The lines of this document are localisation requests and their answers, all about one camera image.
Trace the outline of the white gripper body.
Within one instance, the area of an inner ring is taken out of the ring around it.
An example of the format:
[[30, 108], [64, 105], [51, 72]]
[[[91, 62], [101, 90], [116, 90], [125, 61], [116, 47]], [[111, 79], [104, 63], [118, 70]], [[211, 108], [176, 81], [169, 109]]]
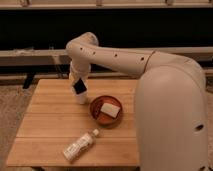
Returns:
[[74, 85], [79, 80], [82, 80], [83, 83], [86, 83], [90, 72], [91, 72], [91, 65], [89, 63], [80, 64], [76, 62], [71, 62], [69, 73], [71, 85]]

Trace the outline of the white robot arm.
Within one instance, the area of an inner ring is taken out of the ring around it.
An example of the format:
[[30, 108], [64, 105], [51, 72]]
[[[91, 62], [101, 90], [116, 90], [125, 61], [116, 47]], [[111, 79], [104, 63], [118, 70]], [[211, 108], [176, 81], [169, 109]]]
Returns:
[[134, 96], [141, 171], [208, 171], [206, 78], [193, 59], [101, 47], [87, 32], [69, 41], [74, 79], [97, 64], [138, 79]]

